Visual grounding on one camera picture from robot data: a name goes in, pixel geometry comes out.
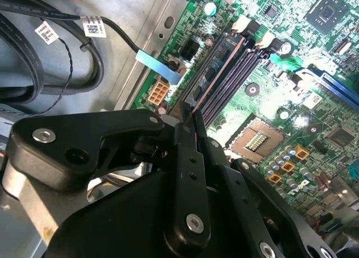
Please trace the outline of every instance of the solid capacitor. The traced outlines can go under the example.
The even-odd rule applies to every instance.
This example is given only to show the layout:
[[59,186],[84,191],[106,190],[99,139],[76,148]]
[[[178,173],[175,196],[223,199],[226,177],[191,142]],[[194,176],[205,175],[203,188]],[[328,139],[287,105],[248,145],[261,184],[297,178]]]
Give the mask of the solid capacitor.
[[274,160],[276,161],[276,163],[279,165],[279,166],[282,166],[284,164],[284,160],[282,157],[280,156],[277,156],[274,158]]
[[306,179],[313,179],[313,175],[312,173],[310,173],[309,169],[306,167],[303,167],[299,170],[301,172],[301,174],[306,178]]
[[286,151],[290,154],[290,156],[295,156],[297,153],[295,148],[292,146],[286,146]]
[[269,165],[270,165],[270,167],[272,167],[272,169],[273,169],[274,171],[278,171],[278,170],[279,170],[279,165],[277,165],[277,163],[276,163],[275,161],[271,161],[271,162],[269,163]]
[[267,165],[265,168],[264,168],[264,170],[265,170],[265,173],[267,173],[267,175],[273,175],[274,174],[274,171],[273,171],[273,169],[269,166],[269,165]]
[[288,184],[288,186],[289,186],[290,188],[292,188],[292,189],[295,189],[295,188],[298,187],[298,184],[297,184],[296,181],[295,181],[294,179],[292,179],[292,178],[287,179],[287,184]]
[[291,156],[285,150],[280,153],[280,157],[282,157],[284,161],[289,161],[291,159]]
[[279,195],[280,195],[282,198],[286,198],[286,197],[287,197],[287,193],[284,191],[283,188],[277,188],[277,192],[279,193]]

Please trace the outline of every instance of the chip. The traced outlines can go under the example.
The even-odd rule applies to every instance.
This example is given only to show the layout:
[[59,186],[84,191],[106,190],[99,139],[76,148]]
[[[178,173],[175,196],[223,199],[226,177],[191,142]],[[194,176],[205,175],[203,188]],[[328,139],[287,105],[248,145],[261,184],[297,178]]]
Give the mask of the chip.
[[204,76],[208,82],[211,82],[214,79],[215,75],[215,69],[213,67],[210,67]]
[[275,15],[277,14],[277,9],[273,6],[269,6],[267,7],[264,13],[270,18],[274,18]]
[[221,61],[226,60],[226,58],[228,58],[229,56],[229,49],[227,47],[224,47],[219,53],[218,53],[218,59],[220,59]]
[[330,33],[348,13],[343,0],[318,0],[305,16],[306,21],[323,35]]
[[328,138],[331,142],[343,148],[349,145],[355,139],[355,136],[343,128],[336,127],[332,132],[330,132]]

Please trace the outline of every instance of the cable label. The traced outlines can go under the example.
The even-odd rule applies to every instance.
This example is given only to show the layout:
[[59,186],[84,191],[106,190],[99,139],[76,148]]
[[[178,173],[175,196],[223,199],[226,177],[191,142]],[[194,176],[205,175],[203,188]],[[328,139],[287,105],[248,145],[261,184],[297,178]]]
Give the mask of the cable label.
[[41,24],[35,32],[46,42],[46,44],[50,45],[57,39],[59,39],[59,36],[56,34],[54,29],[51,28],[51,26],[44,21],[43,24]]
[[84,27],[85,35],[90,38],[106,38],[105,25],[101,17],[86,16],[81,17],[81,22]]

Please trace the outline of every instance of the white sticker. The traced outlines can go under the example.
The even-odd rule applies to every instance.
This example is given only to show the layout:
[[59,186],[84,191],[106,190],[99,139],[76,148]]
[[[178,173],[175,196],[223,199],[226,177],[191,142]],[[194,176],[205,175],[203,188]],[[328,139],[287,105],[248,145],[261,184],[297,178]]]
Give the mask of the white sticker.
[[54,29],[51,28],[51,26],[44,21],[43,24],[41,24],[35,32],[46,42],[46,44],[50,45],[57,39],[59,39],[59,36],[55,33]]
[[319,104],[321,100],[322,97],[320,97],[320,95],[317,95],[316,93],[311,93],[308,98],[304,100],[303,105],[308,109],[313,109],[316,105]]
[[106,38],[105,25],[101,17],[86,16],[81,17],[82,25],[84,26],[85,35],[90,38]]

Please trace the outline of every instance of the capacitor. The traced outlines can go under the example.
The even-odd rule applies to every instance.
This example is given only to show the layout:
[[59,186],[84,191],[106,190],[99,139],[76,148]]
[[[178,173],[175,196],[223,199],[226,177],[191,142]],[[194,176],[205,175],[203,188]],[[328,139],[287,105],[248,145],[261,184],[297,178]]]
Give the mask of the capacitor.
[[212,47],[213,44],[214,44],[214,37],[212,35],[206,35],[204,37],[204,44],[207,46],[207,47]]
[[313,175],[312,173],[309,171],[308,168],[306,167],[302,167],[299,172],[301,172],[301,174],[303,175],[303,177],[305,177],[306,179],[309,179],[309,180],[313,180]]
[[296,183],[296,181],[292,178],[287,179],[287,184],[290,188],[292,189],[296,189],[298,187],[298,184]]
[[203,11],[207,16],[213,16],[217,12],[217,6],[213,2],[208,2],[204,5]]
[[274,170],[274,171],[278,171],[279,170],[279,165],[277,165],[277,163],[275,161],[271,161],[269,163],[270,167]]
[[323,183],[325,183],[325,184],[330,183],[330,179],[329,179],[328,175],[325,172],[320,172],[319,177],[320,177],[320,180]]
[[286,146],[286,151],[289,153],[290,156],[296,155],[296,149],[293,146]]
[[315,181],[315,183],[316,183],[318,186],[322,186],[322,185],[323,185],[323,183],[322,183],[322,181],[321,181],[321,179],[320,179],[319,176],[315,176],[315,177],[314,177],[314,181]]
[[274,174],[273,169],[272,169],[269,165],[267,165],[267,166],[264,168],[264,171],[265,171],[265,173],[267,173],[267,175],[270,175],[270,176]]
[[291,159],[291,156],[286,150],[280,152],[280,157],[282,157],[284,161],[289,161]]
[[284,191],[283,188],[277,188],[277,193],[279,193],[279,195],[280,195],[282,198],[286,198],[286,197],[287,197],[287,193]]
[[284,160],[280,156],[275,157],[274,160],[279,166],[282,166],[284,164]]

